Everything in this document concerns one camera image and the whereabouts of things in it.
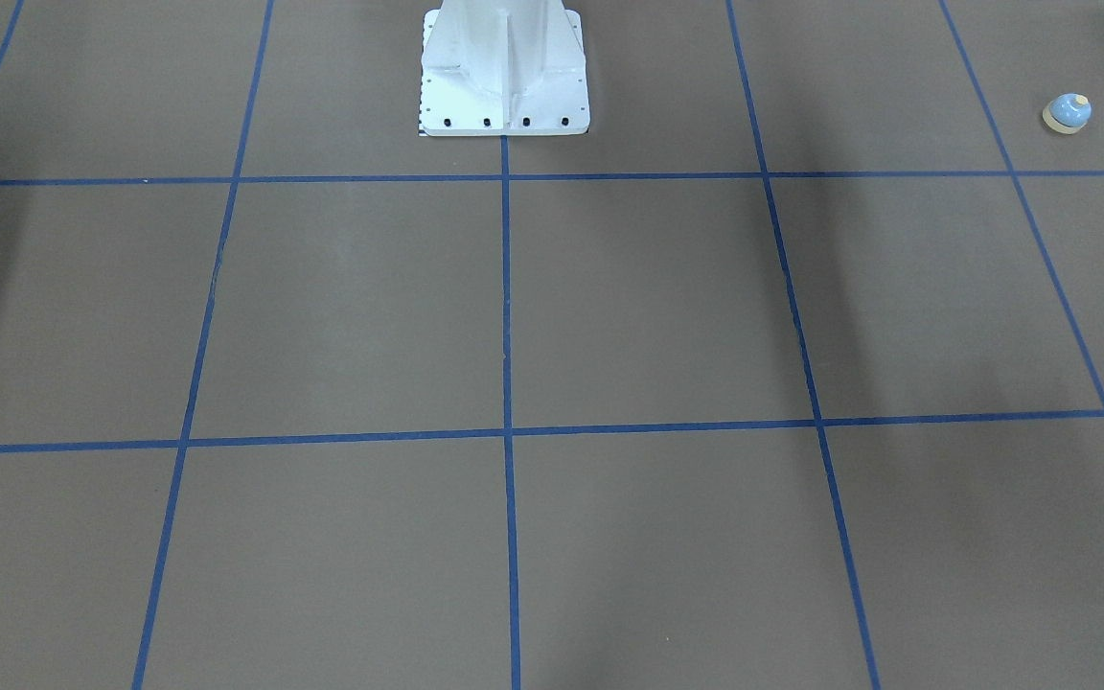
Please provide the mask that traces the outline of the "blue call bell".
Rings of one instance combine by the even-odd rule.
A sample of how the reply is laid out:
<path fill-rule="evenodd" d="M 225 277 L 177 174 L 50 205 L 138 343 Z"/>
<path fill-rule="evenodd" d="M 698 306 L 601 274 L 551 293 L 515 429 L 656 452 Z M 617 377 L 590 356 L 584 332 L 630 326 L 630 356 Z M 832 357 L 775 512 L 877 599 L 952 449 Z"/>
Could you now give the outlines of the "blue call bell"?
<path fill-rule="evenodd" d="M 1043 119 L 1047 129 L 1062 135 L 1073 135 L 1085 129 L 1092 115 L 1093 105 L 1087 96 L 1082 93 L 1062 93 L 1045 104 L 1040 118 Z"/>

